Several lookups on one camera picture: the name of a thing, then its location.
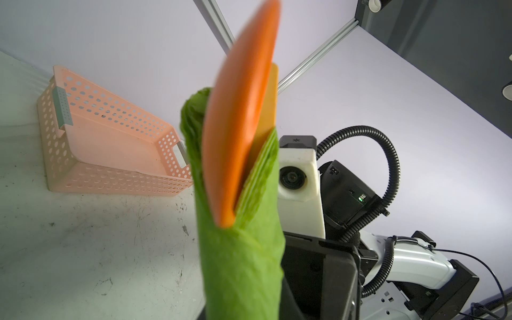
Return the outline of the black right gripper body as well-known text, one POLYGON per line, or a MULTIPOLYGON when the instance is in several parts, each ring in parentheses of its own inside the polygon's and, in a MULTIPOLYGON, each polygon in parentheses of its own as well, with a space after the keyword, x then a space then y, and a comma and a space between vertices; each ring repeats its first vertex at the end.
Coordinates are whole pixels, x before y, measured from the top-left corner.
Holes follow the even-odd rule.
POLYGON ((359 319, 372 250, 285 232, 280 319, 359 319))

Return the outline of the green paper napkin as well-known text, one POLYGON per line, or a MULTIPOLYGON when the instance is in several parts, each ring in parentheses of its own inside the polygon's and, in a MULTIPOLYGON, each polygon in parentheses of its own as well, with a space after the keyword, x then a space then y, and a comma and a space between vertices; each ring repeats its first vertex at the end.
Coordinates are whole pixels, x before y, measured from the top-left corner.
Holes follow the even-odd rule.
POLYGON ((217 227, 201 168, 201 136, 210 91, 204 87, 184 103, 180 123, 194 182, 205 317, 278 319, 285 236, 277 209, 277 132, 270 133, 245 182, 233 227, 217 227))

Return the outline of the orange plastic spoon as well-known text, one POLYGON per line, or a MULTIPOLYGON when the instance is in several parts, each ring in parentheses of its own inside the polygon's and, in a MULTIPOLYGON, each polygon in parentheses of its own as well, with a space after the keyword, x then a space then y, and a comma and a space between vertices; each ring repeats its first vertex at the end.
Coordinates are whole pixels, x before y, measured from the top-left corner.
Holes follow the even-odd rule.
POLYGON ((271 73, 280 1, 264 1, 236 39, 211 90, 202 169, 213 221, 231 227, 271 73))

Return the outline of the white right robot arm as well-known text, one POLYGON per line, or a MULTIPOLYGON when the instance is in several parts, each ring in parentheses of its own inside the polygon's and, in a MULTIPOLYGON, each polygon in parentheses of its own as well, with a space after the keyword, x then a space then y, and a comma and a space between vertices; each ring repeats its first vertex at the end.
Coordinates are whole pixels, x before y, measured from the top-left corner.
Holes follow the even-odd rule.
POLYGON ((281 319, 453 319, 479 279, 424 233, 341 232, 379 196, 338 161, 314 154, 279 162, 279 218, 286 248, 281 319))

